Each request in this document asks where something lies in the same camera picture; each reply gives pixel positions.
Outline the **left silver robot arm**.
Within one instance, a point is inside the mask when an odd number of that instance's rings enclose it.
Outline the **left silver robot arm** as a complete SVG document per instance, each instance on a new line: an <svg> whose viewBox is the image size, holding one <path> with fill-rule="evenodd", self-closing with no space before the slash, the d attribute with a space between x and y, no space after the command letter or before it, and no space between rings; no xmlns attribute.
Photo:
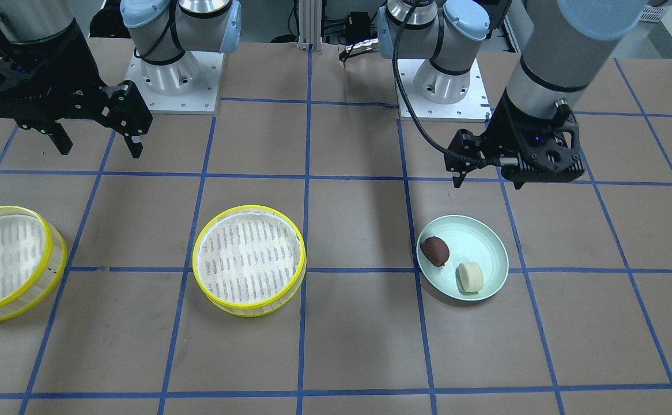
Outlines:
<svg viewBox="0 0 672 415"><path fill-rule="evenodd" d="M460 129L447 146L421 125L399 63L421 62L414 86L426 100L462 100L481 44L491 33L489 14L474 1L387 1L376 13L376 28L380 53L391 61L408 116L443 154L454 186L471 171L492 166L519 189L528 182L572 182L583 176L574 105L646 4L524 1L531 35L485 131L475 135Z"/></svg>

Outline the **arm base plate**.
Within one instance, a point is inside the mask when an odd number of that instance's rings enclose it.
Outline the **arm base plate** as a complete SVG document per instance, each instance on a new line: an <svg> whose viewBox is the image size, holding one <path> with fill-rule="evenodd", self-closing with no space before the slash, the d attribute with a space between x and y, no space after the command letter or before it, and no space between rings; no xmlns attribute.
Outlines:
<svg viewBox="0 0 672 415"><path fill-rule="evenodd" d="M480 66L475 59L468 73L449 76L430 61L399 59L403 89L421 122L483 123L492 115Z"/></svg>
<svg viewBox="0 0 672 415"><path fill-rule="evenodd" d="M133 81L154 115L215 115L227 54L187 51L180 60L152 65L132 57L126 79Z"/></svg>

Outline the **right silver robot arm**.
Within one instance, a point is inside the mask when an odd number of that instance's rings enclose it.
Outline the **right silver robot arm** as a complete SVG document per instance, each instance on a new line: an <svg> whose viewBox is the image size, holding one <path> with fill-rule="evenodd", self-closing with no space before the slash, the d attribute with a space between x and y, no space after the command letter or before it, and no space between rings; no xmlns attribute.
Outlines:
<svg viewBox="0 0 672 415"><path fill-rule="evenodd" d="M209 93L200 55L235 52L238 1L106 1L91 37L131 39L135 72L112 86L66 1L0 1L0 118L46 135L62 155L73 143L61 120L92 120L143 152L158 104Z"/></svg>

